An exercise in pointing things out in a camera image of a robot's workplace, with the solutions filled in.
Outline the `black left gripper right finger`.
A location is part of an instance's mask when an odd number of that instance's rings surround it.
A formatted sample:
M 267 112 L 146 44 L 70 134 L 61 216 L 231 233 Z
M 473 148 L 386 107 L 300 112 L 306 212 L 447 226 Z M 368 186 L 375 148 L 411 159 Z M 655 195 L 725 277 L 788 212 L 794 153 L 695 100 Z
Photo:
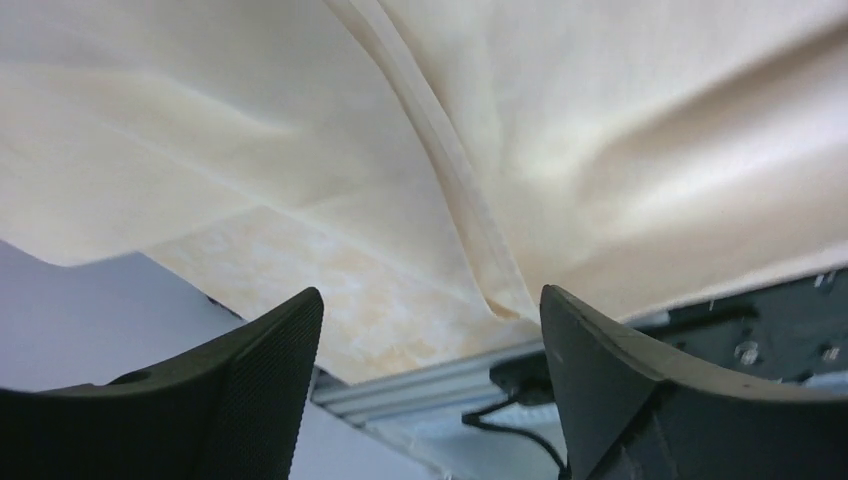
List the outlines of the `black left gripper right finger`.
M 843 479 L 847 400 L 684 353 L 547 285 L 543 343 L 577 479 Z

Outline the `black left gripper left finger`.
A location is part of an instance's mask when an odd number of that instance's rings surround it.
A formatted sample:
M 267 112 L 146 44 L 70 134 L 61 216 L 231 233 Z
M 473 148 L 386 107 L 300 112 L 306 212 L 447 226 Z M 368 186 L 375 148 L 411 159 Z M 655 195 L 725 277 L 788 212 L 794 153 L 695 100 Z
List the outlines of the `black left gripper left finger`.
M 5 479 L 285 479 L 324 304 L 259 319 L 105 385 L 1 393 Z

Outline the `beige wrapping cloth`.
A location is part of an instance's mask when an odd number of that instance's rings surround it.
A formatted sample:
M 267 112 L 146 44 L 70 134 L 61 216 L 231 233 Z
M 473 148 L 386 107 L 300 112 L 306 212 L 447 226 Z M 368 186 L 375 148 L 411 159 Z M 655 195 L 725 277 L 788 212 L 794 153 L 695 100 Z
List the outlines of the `beige wrapping cloth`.
M 5 1 L 1 236 L 267 209 L 485 312 L 847 261 L 843 1 Z

